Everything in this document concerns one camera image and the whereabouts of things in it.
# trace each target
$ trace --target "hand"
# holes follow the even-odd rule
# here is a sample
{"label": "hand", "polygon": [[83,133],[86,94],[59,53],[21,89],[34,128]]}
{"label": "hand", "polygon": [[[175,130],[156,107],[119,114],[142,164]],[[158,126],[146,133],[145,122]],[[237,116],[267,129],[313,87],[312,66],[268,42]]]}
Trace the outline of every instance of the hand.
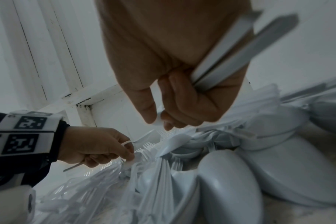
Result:
{"label": "hand", "polygon": [[[189,80],[249,0],[96,0],[103,40],[120,86],[147,123],[157,117],[150,86],[162,91],[167,130],[217,121],[232,105],[247,67],[220,85],[197,92]],[[234,51],[250,39],[248,35]]]}
{"label": "hand", "polygon": [[130,140],[112,128],[68,127],[62,139],[58,160],[66,163],[80,163],[90,168],[106,164],[119,156],[134,159],[134,147]]}

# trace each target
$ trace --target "human hand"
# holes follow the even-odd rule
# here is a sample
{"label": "human hand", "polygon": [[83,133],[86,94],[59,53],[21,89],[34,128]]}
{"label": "human hand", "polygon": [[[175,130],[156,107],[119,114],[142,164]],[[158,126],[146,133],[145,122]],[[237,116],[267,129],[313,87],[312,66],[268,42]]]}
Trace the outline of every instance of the human hand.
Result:
{"label": "human hand", "polygon": [[90,168],[106,164],[119,156],[134,159],[134,147],[130,140],[112,128],[68,127],[62,139],[58,160],[69,164],[84,162]]}
{"label": "human hand", "polygon": [[[120,86],[147,123],[157,117],[150,86],[162,91],[164,127],[217,121],[232,105],[247,67],[205,93],[191,71],[233,22],[251,9],[249,0],[96,0],[104,45]],[[249,34],[233,51],[252,37]]]}

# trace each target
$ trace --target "black sleeve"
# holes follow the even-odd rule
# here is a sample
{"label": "black sleeve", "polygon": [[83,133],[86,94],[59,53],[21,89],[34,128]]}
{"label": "black sleeve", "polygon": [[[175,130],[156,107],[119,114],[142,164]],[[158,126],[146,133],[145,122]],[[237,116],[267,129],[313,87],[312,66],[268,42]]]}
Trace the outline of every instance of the black sleeve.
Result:
{"label": "black sleeve", "polygon": [[[6,114],[0,113],[0,122],[5,116]],[[32,173],[26,173],[23,177],[21,183],[22,185],[30,185],[34,187],[36,184],[38,184],[42,179],[46,177],[46,175],[49,173],[51,162],[57,161],[58,151],[67,127],[69,127],[69,125],[66,122],[60,121],[57,130],[55,132],[54,139],[52,141],[52,146],[49,155],[49,162],[45,163],[45,165],[40,170],[34,171]]]}

